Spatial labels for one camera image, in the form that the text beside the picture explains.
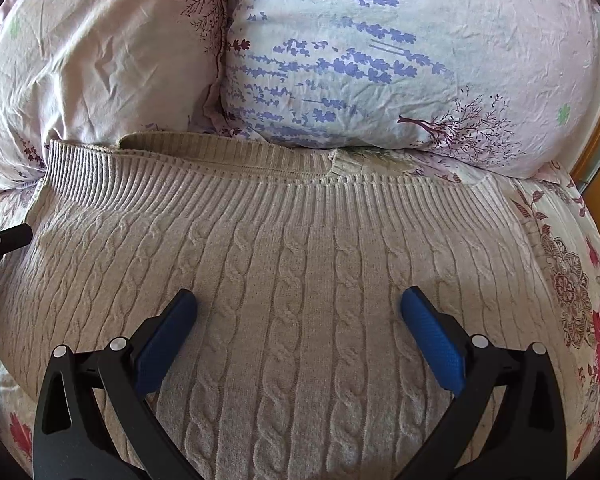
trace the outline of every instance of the bed sheet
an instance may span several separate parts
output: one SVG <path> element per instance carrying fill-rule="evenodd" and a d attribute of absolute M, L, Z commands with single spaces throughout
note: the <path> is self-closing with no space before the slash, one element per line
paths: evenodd
<path fill-rule="evenodd" d="M 342 174 L 420 176 L 458 185 L 483 180 L 486 172 L 427 153 L 377 148 L 334 150 Z M 588 455 L 600 437 L 600 237 L 582 197 L 560 165 L 543 168 L 542 179 L 496 176 L 541 263 L 546 284 L 562 312 L 564 345 L 574 356 L 571 386 L 575 405 L 568 420 L 568 471 Z M 34 189 L 0 194 L 0 229 L 22 221 Z M 0 437 L 30 471 L 34 401 L 0 362 Z"/>

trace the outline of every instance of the cable knit sweater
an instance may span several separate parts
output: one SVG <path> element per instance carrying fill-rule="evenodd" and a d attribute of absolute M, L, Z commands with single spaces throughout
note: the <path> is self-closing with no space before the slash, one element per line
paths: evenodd
<path fill-rule="evenodd" d="M 450 401 L 397 313 L 417 284 L 469 334 L 543 341 L 575 402 L 560 314 L 495 177 L 386 176 L 337 150 L 195 134 L 121 147 L 53 142 L 34 241 L 1 265 L 0 358 L 33 398 L 56 345 L 129 336 L 185 287 L 198 321 L 153 403 L 205 478 L 390 480 Z"/>

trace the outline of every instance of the white pillow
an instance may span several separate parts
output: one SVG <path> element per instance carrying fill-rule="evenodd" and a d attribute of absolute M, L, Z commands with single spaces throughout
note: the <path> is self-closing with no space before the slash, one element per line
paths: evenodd
<path fill-rule="evenodd" d="M 235 0 L 234 132 L 419 148 L 526 178 L 590 102 L 590 0 Z"/>
<path fill-rule="evenodd" d="M 0 29 L 0 190 L 42 176 L 53 138 L 208 130 L 224 23 L 225 0 L 11 2 Z"/>

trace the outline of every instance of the blue rubber pad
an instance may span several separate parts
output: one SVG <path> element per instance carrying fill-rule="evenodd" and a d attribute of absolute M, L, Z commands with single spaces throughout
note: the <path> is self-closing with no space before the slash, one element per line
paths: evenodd
<path fill-rule="evenodd" d="M 196 297 L 181 290 L 173 299 L 171 311 L 142 349 L 135 362 L 136 392 L 142 398 L 156 392 L 176 358 L 198 316 Z"/>
<path fill-rule="evenodd" d="M 464 358 L 445 335 L 435 308 L 424 294 L 408 288 L 402 295 L 402 318 L 413 334 L 440 387 L 458 396 L 464 389 Z"/>

